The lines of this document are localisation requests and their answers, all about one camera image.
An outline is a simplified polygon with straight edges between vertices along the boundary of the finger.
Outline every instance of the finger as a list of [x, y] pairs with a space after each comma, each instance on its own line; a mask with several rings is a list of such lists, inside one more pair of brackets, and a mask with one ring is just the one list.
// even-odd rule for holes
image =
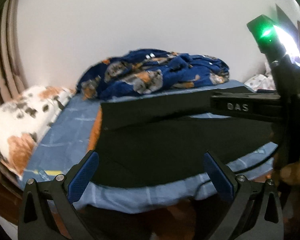
[[281, 123], [272, 123], [271, 124], [271, 134], [270, 134], [270, 141], [274, 142], [275, 144], [279, 144], [282, 141], [284, 136], [285, 126]]
[[278, 160], [279, 160], [279, 153], [277, 152], [274, 156], [273, 156], [273, 163], [272, 163], [272, 167], [275, 170], [280, 170], [282, 167], [278, 166]]
[[274, 181], [276, 187], [279, 186], [280, 183], [280, 170], [273, 170], [271, 173], [271, 179]]
[[280, 178], [291, 186], [300, 186], [300, 162], [289, 164], [280, 170]]

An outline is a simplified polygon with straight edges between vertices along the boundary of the bed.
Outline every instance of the bed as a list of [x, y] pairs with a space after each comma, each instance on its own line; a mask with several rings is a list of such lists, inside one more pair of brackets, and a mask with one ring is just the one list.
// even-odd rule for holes
[[[139, 97], [120, 97], [108, 100], [109, 103], [143, 100], [174, 94], [188, 94], [198, 91], [229, 89], [245, 87], [242, 83], [230, 80], [229, 82], [191, 89], [166, 90], [160, 93], [142, 95]], [[86, 153], [90, 132], [95, 122], [101, 100], [83, 100], [82, 94], [77, 93], [70, 99], [51, 129], [47, 132], [34, 151], [27, 167], [24, 169], [19, 185], [24, 188], [29, 178], [37, 181], [53, 179], [60, 173], [67, 171], [78, 163]], [[191, 115], [191, 118], [227, 118], [226, 116], [211, 113]], [[262, 163], [275, 150], [276, 144], [267, 143], [259, 149], [237, 160], [228, 163], [233, 171], [247, 169]], [[249, 179], [259, 177], [272, 169], [272, 159], [257, 166], [244, 174]], [[96, 185], [90, 182], [81, 199], [74, 203], [79, 209], [88, 204], [105, 209], [117, 210], [125, 213], [140, 213], [162, 206], [176, 204], [180, 199], [207, 198], [216, 191], [212, 183], [208, 182], [206, 173], [198, 174], [187, 179], [157, 185], [153, 187], [117, 188]]]

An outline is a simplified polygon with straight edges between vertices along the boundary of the white wall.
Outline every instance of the white wall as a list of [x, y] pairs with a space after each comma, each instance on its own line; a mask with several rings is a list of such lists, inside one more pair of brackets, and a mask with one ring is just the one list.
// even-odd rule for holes
[[295, 0], [19, 0], [21, 63], [28, 85], [74, 87], [106, 57], [158, 48], [219, 57], [246, 81], [265, 60], [246, 24], [276, 3], [297, 25]]

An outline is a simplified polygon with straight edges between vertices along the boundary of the green light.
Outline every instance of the green light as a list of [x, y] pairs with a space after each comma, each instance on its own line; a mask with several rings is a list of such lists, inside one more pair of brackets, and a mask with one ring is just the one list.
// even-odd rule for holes
[[272, 30], [271, 30], [271, 29], [268, 29], [268, 28], [267, 28], [267, 29], [264, 29], [263, 32], [262, 32], [261, 38], [262, 38], [262, 37], [269, 37], [269, 36], [271, 35], [271, 31], [272, 31]]

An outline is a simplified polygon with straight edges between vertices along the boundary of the led light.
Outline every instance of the led light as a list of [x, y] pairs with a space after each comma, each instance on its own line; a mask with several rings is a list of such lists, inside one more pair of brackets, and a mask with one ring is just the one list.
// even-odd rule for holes
[[262, 32], [261, 38], [262, 37], [269, 37], [271, 35], [271, 32], [272, 32], [272, 30], [269, 29], [269, 28], [264, 29], [263, 32]]
[[300, 67], [300, 51], [294, 39], [278, 26], [274, 25], [274, 29], [278, 35], [280, 43], [286, 49], [286, 54], [289, 55], [291, 63]]

